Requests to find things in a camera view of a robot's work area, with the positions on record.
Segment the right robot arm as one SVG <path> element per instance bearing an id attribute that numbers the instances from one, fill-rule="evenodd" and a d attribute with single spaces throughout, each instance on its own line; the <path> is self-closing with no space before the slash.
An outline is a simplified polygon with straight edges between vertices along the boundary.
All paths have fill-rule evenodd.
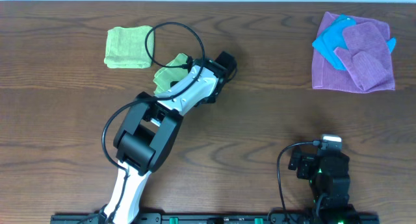
<path id="1" fill-rule="evenodd" d="M 349 157 L 339 149 L 319 149 L 317 154 L 303 152 L 296 146 L 288 165 L 299 179 L 309 181 L 315 206 L 296 218 L 297 223 L 361 223 L 349 203 Z"/>

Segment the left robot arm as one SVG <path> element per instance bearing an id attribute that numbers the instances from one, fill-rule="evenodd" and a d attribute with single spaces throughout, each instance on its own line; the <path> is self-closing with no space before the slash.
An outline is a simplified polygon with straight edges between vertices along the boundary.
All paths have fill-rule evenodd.
<path id="1" fill-rule="evenodd" d="M 127 111 L 113 145 L 118 168 L 109 203 L 98 214 L 99 223 L 132 223 L 149 176 L 167 159 L 184 115 L 199 104 L 213 103 L 230 75 L 236 73 L 235 59 L 197 59 L 188 74 L 167 91 L 151 96 L 142 92 Z"/>

